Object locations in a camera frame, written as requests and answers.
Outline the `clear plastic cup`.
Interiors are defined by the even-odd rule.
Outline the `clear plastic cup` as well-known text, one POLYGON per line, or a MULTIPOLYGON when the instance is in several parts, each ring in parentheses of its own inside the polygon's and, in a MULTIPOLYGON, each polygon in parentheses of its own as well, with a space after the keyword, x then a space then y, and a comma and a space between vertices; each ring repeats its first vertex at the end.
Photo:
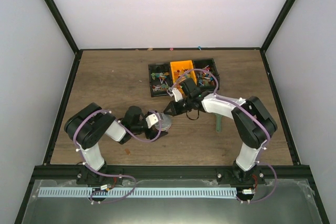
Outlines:
POLYGON ((161 130, 161 131, 164 131, 164 132, 168 131, 169 129, 170 129, 170 127, 167 127, 167 128, 161 128, 161 129, 157 128, 158 131, 161 130))

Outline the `white round cup lid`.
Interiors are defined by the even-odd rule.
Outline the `white round cup lid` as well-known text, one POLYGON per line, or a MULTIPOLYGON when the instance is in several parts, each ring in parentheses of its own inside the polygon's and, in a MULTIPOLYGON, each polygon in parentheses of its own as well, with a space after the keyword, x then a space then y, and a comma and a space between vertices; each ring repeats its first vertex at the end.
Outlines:
POLYGON ((164 114, 164 113, 160 113, 160 118, 161 118, 161 122, 159 122, 158 124, 154 125, 154 127, 156 129, 158 128, 167 128, 167 127, 171 127, 172 126, 172 119, 169 115, 164 114))

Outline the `black candy bin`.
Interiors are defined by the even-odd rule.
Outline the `black candy bin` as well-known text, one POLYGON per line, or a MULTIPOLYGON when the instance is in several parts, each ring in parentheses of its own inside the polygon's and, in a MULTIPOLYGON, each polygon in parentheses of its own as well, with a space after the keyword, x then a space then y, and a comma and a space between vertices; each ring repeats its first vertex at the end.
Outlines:
POLYGON ((216 88, 216 81, 209 74, 209 72, 217 79, 219 82, 219 73, 217 71, 215 61, 213 58, 193 60, 195 69, 203 69, 202 71, 195 71, 196 73, 196 84, 201 90, 211 90, 216 88))
POLYGON ((167 63, 148 65, 151 97, 167 96, 167 90, 173 85, 171 67, 167 63))

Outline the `green plastic scoop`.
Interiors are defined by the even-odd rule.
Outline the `green plastic scoop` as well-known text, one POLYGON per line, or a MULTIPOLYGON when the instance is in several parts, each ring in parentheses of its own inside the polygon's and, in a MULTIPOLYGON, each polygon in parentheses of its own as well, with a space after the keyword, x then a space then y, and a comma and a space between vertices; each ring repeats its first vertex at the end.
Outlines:
POLYGON ((216 132, 220 133, 222 131, 222 115, 215 114, 216 116, 216 132))

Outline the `orange candy bin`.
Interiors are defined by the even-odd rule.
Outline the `orange candy bin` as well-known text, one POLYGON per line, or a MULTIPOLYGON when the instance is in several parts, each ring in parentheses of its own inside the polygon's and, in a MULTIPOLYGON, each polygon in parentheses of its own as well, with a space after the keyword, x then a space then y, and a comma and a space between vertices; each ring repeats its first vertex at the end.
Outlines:
POLYGON ((182 94, 184 94, 181 86, 179 85, 180 81, 177 81, 177 80, 182 74, 184 74, 184 72, 189 71, 190 69, 194 68, 194 64, 192 60, 172 61, 170 62, 170 67, 171 67, 173 83, 174 84, 176 83, 175 87, 182 94))

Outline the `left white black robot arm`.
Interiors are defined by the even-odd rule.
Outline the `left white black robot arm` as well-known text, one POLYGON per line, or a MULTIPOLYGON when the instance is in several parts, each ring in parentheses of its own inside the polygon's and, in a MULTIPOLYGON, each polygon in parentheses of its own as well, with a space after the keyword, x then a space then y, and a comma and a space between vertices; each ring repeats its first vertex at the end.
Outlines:
POLYGON ((136 135, 145 135, 145 142, 154 142, 167 135, 172 126, 171 118, 157 111, 144 114, 140 107, 130 106, 124 117, 117 119, 111 111, 91 103, 72 116, 64 130, 74 142, 84 164, 91 167, 89 178, 95 184, 102 184, 107 178, 106 164, 101 155, 99 140, 108 136, 119 144, 124 144, 136 135))

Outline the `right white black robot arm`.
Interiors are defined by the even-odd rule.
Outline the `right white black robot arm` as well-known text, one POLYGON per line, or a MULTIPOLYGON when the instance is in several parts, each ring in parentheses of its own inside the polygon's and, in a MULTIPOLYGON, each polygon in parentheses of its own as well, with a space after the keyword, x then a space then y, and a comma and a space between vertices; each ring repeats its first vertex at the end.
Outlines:
POLYGON ((240 152, 233 162, 233 177, 244 184, 251 179, 260 153, 267 148, 272 135, 277 131, 277 123, 258 97, 234 99, 202 91, 188 78, 181 83, 183 93, 177 88, 169 88, 168 94, 174 98, 165 114, 177 116, 192 110, 230 118, 242 140, 240 152))

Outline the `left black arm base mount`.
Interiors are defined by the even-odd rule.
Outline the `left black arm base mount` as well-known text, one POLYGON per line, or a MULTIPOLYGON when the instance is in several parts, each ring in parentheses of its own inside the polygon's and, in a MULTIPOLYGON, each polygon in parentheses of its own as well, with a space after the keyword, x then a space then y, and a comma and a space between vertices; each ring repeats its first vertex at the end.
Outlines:
POLYGON ((101 176, 92 172, 86 167, 83 167, 80 169, 77 175, 76 182, 78 185, 88 185, 88 186, 101 186, 105 184, 121 185, 123 179, 119 177, 113 178, 113 177, 101 176))

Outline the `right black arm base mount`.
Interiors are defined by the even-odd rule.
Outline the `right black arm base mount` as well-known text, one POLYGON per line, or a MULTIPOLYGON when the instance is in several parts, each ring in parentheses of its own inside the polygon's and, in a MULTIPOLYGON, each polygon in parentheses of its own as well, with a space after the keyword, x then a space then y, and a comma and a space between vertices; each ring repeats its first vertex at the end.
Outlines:
POLYGON ((257 182, 259 185, 265 182, 264 178, 259 176, 260 172, 256 166, 247 172, 235 165, 220 166, 216 169, 216 179, 219 184, 252 185, 257 182))

